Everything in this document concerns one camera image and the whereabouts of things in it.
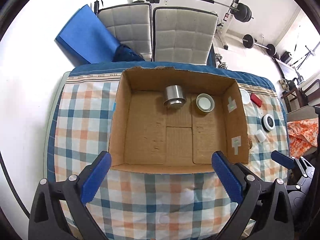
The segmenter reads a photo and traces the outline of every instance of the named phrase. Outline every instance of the orange cloth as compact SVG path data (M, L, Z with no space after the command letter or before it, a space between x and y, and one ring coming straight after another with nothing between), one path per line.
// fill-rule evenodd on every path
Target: orange cloth
M287 122L290 156L300 158L312 146L317 147L318 118Z

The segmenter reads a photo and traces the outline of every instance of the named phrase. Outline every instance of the white tape label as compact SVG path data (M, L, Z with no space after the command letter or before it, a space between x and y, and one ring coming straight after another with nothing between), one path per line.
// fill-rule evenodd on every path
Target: white tape label
M238 147L241 146L241 136L231 138L231 146L235 149L235 155L238 155Z
M237 105L236 105L236 101L233 99L231 99L231 97L228 98L228 101L229 101L229 104L228 104L228 111L229 113L233 110L235 110L237 108Z

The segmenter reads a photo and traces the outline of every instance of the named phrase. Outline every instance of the red object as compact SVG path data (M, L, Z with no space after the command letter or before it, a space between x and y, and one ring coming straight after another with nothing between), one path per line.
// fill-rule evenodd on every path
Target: red object
M262 101L260 98L258 98L255 94L250 95L250 99L252 102L254 102L257 106L261 107L262 106Z

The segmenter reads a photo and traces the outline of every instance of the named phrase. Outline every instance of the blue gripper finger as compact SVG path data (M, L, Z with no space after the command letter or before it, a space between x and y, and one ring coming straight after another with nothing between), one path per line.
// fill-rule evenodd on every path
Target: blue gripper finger
M211 163L231 201L241 204L246 186L243 172L232 165L220 151L212 154Z
M293 158L290 158L278 151L273 151L271 153L271 159L289 170L293 169L296 165Z
M80 199L82 204L91 202L96 195L103 179L108 173L111 167L111 155L106 151L102 151L100 155L103 155L98 163L94 162L91 173L81 188Z

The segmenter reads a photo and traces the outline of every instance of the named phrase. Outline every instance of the plaid bedsheet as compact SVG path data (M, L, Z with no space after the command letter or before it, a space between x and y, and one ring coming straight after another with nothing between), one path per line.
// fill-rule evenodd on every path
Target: plaid bedsheet
M48 152L48 178L51 173L56 181L62 181L79 174L98 153L108 149L121 74L102 70L97 73L94 69L71 73L64 86L56 108L56 127L52 125L54 155ZM218 74L232 75L228 71ZM286 179L286 169L270 158L273 150L288 155L286 123L277 95L265 85L257 86L245 78L241 82L239 77L239 86L263 101L261 108L251 103L244 106L252 140L247 167L265 181ZM260 119L265 114L274 116L276 129L265 142L258 143L254 133L262 129ZM54 157L54 167L49 163L49 154ZM66 203L62 206L68 222L73 224ZM202 239L218 233L236 203L230 202L215 172L150 175L110 170L87 208L110 239L175 240Z

